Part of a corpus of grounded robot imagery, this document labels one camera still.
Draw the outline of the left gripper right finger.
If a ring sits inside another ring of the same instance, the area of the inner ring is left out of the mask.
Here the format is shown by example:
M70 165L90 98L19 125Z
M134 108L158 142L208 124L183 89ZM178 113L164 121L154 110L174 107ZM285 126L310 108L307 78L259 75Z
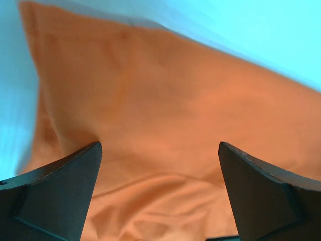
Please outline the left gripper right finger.
M320 240L320 181L227 142L218 156L240 240Z

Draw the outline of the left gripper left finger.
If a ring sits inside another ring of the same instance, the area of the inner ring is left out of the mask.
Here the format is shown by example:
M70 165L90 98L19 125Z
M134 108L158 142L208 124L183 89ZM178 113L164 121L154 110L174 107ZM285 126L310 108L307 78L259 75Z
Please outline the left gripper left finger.
M80 240L102 159L94 142L1 181L1 240Z

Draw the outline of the orange t shirt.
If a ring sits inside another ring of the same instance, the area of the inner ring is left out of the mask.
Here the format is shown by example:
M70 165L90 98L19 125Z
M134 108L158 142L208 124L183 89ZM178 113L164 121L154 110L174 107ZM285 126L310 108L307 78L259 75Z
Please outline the orange t shirt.
M221 141L320 179L316 91L163 29L19 7L40 80L24 171L102 144L82 240L236 234Z

